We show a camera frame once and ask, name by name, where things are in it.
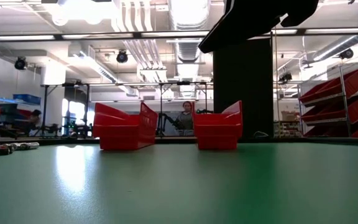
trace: blue box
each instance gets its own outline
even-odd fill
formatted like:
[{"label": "blue box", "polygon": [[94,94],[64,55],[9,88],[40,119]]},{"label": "blue box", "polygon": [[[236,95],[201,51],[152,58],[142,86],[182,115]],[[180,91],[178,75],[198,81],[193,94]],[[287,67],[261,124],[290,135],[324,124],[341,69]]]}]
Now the blue box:
[{"label": "blue box", "polygon": [[33,96],[30,94],[13,94],[14,100],[22,100],[26,103],[32,103],[35,105],[41,105],[41,97]]}]

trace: table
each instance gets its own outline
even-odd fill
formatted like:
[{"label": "table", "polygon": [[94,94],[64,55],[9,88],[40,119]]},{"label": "table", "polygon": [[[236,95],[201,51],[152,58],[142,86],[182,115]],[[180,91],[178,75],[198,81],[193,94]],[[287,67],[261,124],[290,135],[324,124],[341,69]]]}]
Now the table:
[{"label": "table", "polygon": [[358,146],[43,146],[0,156],[0,223],[358,223]]}]

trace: woman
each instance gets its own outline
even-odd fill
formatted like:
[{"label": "woman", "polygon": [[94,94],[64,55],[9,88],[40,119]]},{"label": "woman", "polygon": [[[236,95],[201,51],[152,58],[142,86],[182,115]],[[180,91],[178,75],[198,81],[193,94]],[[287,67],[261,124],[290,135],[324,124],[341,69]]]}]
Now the woman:
[{"label": "woman", "polygon": [[182,104],[183,112],[181,112],[177,118],[177,121],[181,124],[182,129],[179,130],[180,136],[193,136],[194,127],[193,127],[193,114],[192,106],[189,101],[186,101]]}]

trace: security camera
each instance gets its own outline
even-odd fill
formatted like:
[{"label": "security camera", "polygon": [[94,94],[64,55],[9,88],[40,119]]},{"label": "security camera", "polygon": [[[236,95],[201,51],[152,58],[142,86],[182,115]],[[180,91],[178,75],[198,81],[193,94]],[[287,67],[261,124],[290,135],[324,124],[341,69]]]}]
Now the security camera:
[{"label": "security camera", "polygon": [[120,50],[117,55],[117,62],[118,63],[125,63],[128,61],[128,55],[126,50]]},{"label": "security camera", "polygon": [[27,62],[25,61],[25,57],[18,57],[15,62],[15,68],[18,70],[26,70]]},{"label": "security camera", "polygon": [[347,50],[345,50],[344,52],[342,52],[342,53],[339,54],[339,58],[340,58],[340,59],[345,59],[345,58],[346,58],[346,59],[349,59],[349,58],[352,58],[353,55],[354,55],[353,50],[352,50],[352,49],[347,49]]},{"label": "security camera", "polygon": [[291,80],[292,80],[292,75],[290,72],[287,72],[286,74],[281,75],[280,78],[278,79],[278,81],[282,82],[282,84],[287,84]]}]

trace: fluorescent light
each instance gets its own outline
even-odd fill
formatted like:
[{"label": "fluorescent light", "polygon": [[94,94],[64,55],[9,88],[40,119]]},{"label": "fluorescent light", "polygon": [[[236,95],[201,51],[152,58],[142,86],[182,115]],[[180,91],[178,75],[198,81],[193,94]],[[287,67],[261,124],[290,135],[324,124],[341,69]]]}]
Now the fluorescent light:
[{"label": "fluorescent light", "polygon": [[283,35],[283,34],[295,34],[298,30],[297,29],[275,29],[272,30],[273,35]]},{"label": "fluorescent light", "polygon": [[159,83],[122,83],[125,86],[157,86]]},{"label": "fluorescent light", "polygon": [[179,44],[179,43],[200,43],[201,39],[181,39],[181,40],[167,40],[168,44]]},{"label": "fluorescent light", "polygon": [[180,97],[178,97],[178,99],[181,99],[181,100],[195,100],[196,98],[191,97],[191,96],[180,96]]},{"label": "fluorescent light", "polygon": [[79,40],[79,39],[123,39],[123,38],[133,38],[133,34],[67,34],[62,35],[66,40]]},{"label": "fluorescent light", "polygon": [[0,36],[0,41],[20,41],[20,40],[55,40],[53,35],[4,35]]},{"label": "fluorescent light", "polygon": [[205,37],[209,31],[144,32],[142,37]]},{"label": "fluorescent light", "polygon": [[142,100],[100,100],[100,101],[91,101],[91,103],[137,103]]},{"label": "fluorescent light", "polygon": [[307,29],[306,34],[358,33],[358,28]]},{"label": "fluorescent light", "polygon": [[89,84],[89,86],[100,86],[100,87],[103,87],[103,86],[117,86],[117,85],[116,85],[116,84],[113,84],[113,83],[106,83],[106,84],[95,83],[95,84]]}]

